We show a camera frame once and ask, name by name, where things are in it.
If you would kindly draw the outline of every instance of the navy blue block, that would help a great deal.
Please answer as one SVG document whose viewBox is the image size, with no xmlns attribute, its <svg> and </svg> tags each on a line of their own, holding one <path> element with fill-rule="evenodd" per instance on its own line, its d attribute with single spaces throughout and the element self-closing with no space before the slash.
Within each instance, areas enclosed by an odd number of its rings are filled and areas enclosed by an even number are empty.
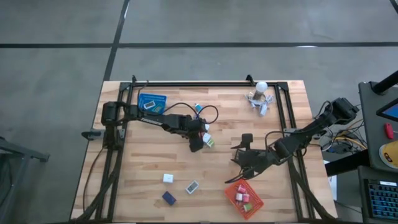
<svg viewBox="0 0 398 224">
<path fill-rule="evenodd" d="M 177 201 L 169 192 L 165 192 L 162 198 L 169 204 L 173 205 Z"/>
</svg>

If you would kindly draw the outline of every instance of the red tray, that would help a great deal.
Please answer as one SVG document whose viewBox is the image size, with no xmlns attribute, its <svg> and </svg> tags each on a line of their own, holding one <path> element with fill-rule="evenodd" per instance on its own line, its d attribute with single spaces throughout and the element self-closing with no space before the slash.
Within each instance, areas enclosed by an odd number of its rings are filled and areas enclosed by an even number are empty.
<svg viewBox="0 0 398 224">
<path fill-rule="evenodd" d="M 250 201 L 253 205 L 253 209 L 245 212 L 243 209 L 243 203 L 237 204 L 235 197 L 236 193 L 238 192 L 238 187 L 239 185 L 242 185 L 244 188 L 247 190 L 247 194 L 250 195 Z M 261 198 L 255 193 L 255 191 L 250 187 L 250 185 L 245 181 L 245 180 L 238 180 L 237 182 L 231 184 L 227 189 L 225 189 L 225 195 L 228 197 L 229 201 L 235 206 L 235 208 L 238 210 L 238 212 L 243 216 L 245 220 L 248 220 L 252 215 L 255 214 L 256 211 L 258 211 L 263 205 L 264 202 L 262 202 Z"/>
</svg>

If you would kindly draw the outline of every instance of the computer screen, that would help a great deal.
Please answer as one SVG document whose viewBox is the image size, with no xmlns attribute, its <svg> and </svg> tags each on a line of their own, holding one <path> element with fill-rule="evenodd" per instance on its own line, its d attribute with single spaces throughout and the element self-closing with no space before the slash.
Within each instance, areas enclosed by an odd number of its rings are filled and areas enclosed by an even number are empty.
<svg viewBox="0 0 398 224">
<path fill-rule="evenodd" d="M 398 121 L 398 99 L 390 102 L 386 106 L 383 106 L 376 112 L 376 114 L 382 116 L 383 118 Z"/>
</svg>

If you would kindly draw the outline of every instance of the concrete floor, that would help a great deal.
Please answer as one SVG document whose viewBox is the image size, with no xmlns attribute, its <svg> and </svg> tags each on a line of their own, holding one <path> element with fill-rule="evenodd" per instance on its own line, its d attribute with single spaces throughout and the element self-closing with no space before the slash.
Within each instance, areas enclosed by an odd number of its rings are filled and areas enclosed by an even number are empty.
<svg viewBox="0 0 398 224">
<path fill-rule="evenodd" d="M 1 1 L 0 44 L 111 43 L 123 2 Z M 131 0 L 120 42 L 391 42 L 397 20 L 388 0 Z M 31 163 L 13 223 L 68 220 L 110 50 L 0 49 L 0 136 L 51 154 Z M 397 57 L 397 47 L 119 49 L 110 80 L 300 79 L 316 113 L 339 96 L 358 104 L 358 83 L 388 76 Z M 338 200 L 358 206 L 355 178 L 345 174 Z"/>
</svg>

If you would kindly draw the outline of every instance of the light bulb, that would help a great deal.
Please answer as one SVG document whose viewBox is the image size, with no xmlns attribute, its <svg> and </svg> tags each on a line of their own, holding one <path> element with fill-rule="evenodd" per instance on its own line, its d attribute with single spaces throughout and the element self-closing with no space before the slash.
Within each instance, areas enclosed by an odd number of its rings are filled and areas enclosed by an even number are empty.
<svg viewBox="0 0 398 224">
<path fill-rule="evenodd" d="M 268 85 L 266 82 L 258 82 L 256 85 L 256 90 L 261 93 L 264 93 L 267 90 L 267 88 L 268 88 Z"/>
</svg>

